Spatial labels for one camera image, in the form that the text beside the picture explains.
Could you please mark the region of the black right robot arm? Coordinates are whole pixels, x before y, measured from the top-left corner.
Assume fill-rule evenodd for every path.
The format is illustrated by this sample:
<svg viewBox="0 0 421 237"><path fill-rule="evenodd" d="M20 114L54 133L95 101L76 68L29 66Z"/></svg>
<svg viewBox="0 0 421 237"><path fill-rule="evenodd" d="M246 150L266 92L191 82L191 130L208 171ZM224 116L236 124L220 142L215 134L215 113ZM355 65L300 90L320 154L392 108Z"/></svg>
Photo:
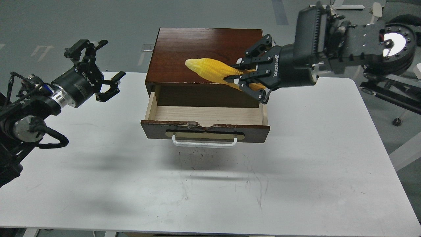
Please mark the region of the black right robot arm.
<svg viewBox="0 0 421 237"><path fill-rule="evenodd" d="M234 68L252 69L224 77L262 104L272 91L316 84L322 72L343 74L348 66L361 66L367 82L360 89L409 111L420 113L420 86L404 82L420 45L419 28L378 21L353 25L320 2L299 11L293 44L275 45L263 36L245 51Z"/></svg>

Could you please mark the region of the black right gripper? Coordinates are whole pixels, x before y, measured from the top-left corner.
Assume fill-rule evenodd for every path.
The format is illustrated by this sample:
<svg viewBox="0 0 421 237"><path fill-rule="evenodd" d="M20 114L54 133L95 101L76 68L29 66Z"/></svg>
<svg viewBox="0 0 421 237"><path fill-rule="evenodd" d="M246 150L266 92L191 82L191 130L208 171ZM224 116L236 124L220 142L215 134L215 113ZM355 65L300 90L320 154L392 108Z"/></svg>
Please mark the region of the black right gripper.
<svg viewBox="0 0 421 237"><path fill-rule="evenodd" d="M271 90L316 84L317 79L313 78L311 67L294 62L293 44L272 46L272 36L267 34L245 50L244 56L236 61L235 68L225 70L224 81L227 85L261 104L267 104ZM259 63L263 63L263 70L255 70Z"/></svg>

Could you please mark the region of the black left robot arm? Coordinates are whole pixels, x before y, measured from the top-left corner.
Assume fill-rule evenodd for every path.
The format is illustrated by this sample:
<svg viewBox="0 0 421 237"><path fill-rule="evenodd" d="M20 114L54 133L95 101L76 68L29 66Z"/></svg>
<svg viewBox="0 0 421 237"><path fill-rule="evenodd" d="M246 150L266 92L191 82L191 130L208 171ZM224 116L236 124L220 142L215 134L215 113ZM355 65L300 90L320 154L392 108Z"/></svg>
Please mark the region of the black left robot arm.
<svg viewBox="0 0 421 237"><path fill-rule="evenodd" d="M92 96L106 102L120 92L118 85L125 72L106 80L96 65L96 53L107 43L104 39L95 45L80 39L66 48L64 56L73 67L51 83L34 74L10 73L7 93L1 95L1 186L20 176L22 160L35 147L57 149L69 144L63 134L46 125L47 117L59 115L67 105L77 108Z"/></svg>

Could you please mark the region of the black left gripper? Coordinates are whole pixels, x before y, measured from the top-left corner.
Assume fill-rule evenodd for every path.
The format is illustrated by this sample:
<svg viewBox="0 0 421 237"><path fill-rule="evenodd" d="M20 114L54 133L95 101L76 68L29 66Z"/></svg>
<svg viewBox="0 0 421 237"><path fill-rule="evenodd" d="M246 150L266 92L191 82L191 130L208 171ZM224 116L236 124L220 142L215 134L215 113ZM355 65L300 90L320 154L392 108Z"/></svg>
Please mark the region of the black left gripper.
<svg viewBox="0 0 421 237"><path fill-rule="evenodd" d="M70 97L68 105L78 108L94 93L96 101L106 102L120 92L118 85L126 72L120 71L110 80L104 80L103 73L95 67L96 52L108 43L108 40L103 39L98 45L94 45L88 39L80 39L70 48L65 48L64 57L70 59L75 67L53 80L52 85ZM110 88L100 92L102 85Z"/></svg>

